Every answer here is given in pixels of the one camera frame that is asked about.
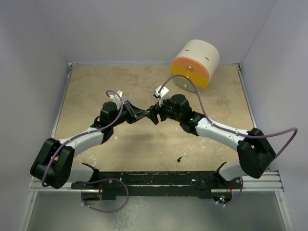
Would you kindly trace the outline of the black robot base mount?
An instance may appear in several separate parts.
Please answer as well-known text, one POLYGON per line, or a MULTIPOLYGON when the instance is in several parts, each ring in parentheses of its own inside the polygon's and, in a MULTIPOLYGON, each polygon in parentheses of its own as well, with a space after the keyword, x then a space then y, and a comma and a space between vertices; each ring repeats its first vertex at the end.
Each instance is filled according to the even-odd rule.
POLYGON ((118 196, 197 197, 228 202, 232 193, 243 187, 237 177, 225 181, 217 171, 99 171, 89 180, 78 180, 72 188, 82 192, 98 191, 102 200, 118 196))

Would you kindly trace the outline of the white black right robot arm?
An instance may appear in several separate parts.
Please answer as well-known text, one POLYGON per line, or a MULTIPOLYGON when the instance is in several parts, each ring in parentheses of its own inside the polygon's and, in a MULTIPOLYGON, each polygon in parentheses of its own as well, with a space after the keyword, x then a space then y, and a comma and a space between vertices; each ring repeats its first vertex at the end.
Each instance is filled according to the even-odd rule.
POLYGON ((154 94, 159 101, 149 108, 148 118, 154 124, 171 119, 179 122, 181 128, 195 136, 205 137, 222 143, 238 154, 238 160, 222 164, 214 176, 219 188, 226 188, 231 180, 242 176, 258 179, 274 160, 275 152, 267 139, 259 138, 263 133, 257 128, 244 131, 207 119, 203 114, 193 111, 189 101, 182 94, 172 97, 154 94))

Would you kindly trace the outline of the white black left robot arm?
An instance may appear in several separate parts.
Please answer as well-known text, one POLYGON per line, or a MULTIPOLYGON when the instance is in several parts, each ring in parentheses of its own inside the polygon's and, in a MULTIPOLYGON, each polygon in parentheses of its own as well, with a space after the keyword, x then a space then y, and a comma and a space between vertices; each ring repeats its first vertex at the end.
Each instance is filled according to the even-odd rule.
POLYGON ((44 187, 61 188, 70 177, 74 157, 108 141, 115 126, 124 122, 133 124, 148 114, 148 110, 137 108, 128 101, 120 107, 114 102, 104 103, 100 115, 86 131, 62 140, 46 139, 30 174, 41 180, 44 187))

